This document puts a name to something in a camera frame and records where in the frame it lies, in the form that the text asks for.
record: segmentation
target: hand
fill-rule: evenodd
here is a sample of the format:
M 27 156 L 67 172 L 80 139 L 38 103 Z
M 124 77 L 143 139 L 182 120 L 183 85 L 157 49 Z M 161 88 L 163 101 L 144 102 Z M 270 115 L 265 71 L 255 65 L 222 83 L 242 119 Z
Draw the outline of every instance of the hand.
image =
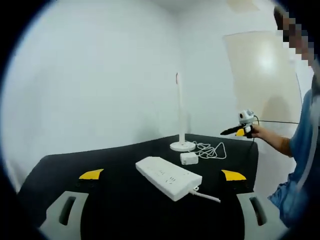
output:
M 252 133 L 251 134 L 252 134 L 253 138 L 262 139 L 265 131 L 266 131 L 266 129 L 263 128 L 262 126 L 252 124 Z

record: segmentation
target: power adapter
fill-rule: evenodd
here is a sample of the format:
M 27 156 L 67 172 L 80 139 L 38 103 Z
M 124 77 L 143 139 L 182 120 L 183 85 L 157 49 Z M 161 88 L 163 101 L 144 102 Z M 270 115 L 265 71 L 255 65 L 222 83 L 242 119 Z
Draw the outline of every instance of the power adapter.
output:
M 199 158 L 194 152 L 181 153 L 180 160 L 182 165 L 197 164 L 199 162 Z

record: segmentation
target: white power strip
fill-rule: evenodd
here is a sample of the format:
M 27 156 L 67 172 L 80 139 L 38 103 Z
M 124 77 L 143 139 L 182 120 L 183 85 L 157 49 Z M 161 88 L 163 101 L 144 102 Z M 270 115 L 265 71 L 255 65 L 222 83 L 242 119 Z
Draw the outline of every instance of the white power strip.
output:
M 157 156 L 146 157 L 138 161 L 135 167 L 173 201 L 183 198 L 202 182 L 202 176 Z

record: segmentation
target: black table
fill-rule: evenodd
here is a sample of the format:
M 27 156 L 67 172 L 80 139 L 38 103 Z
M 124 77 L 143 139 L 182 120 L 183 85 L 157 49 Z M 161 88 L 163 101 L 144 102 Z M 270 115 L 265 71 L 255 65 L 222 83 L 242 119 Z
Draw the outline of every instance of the black table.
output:
M 46 219 L 46 209 L 64 191 L 89 192 L 81 218 L 82 239 L 101 237 L 102 233 L 116 235 L 116 238 L 141 234 L 167 237 L 182 233 L 195 237 L 210 233 L 239 236 L 237 231 L 243 232 L 244 226 L 243 216 L 236 216 L 236 212 L 241 213 L 236 209 L 240 204 L 236 197 L 232 199 L 234 202 L 230 196 L 223 201 L 219 176 L 221 169 L 241 173 L 247 179 L 243 183 L 245 192 L 252 192 L 258 165 L 257 144 L 194 134 L 187 134 L 186 139 L 212 146 L 223 142 L 227 158 L 200 158 L 198 164 L 184 166 L 180 153 L 169 147 L 178 141 L 178 136 L 109 149 L 48 155 L 28 175 L 18 197 L 39 227 Z M 224 154 L 222 148 L 217 153 L 219 156 Z M 220 197 L 221 204 L 190 194 L 173 202 L 136 170 L 135 163 L 148 156 L 161 157 L 201 175 L 199 192 Z M 89 183 L 91 187 L 87 182 L 79 182 L 83 173 L 96 169 L 104 171 L 93 188 L 92 182 Z M 226 212 L 231 216 L 224 217 Z

